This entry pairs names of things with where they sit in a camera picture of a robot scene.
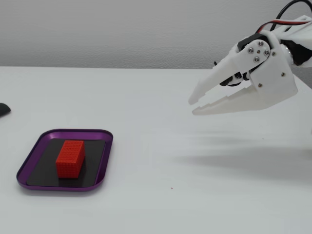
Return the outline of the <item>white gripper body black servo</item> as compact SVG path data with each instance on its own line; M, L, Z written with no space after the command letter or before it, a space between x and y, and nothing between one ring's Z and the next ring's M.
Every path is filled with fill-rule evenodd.
M290 65L293 63L290 47L281 43L273 33L264 31L243 39L238 44L245 51L249 67L241 73L251 85L237 92L238 109L266 109L295 94L298 89Z

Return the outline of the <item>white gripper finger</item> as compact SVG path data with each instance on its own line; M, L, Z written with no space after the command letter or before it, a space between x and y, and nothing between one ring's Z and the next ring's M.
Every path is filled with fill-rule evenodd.
M264 54L265 51L270 51L269 44L260 39L253 40L241 51L237 46L233 47L228 55L210 70L208 77L198 82L188 103L190 105L197 103L207 91L229 77L238 72L246 73L267 60L268 56Z
M211 104L197 107L192 111L194 115L218 115L263 109L263 102L254 86L243 88L236 93L225 96Z

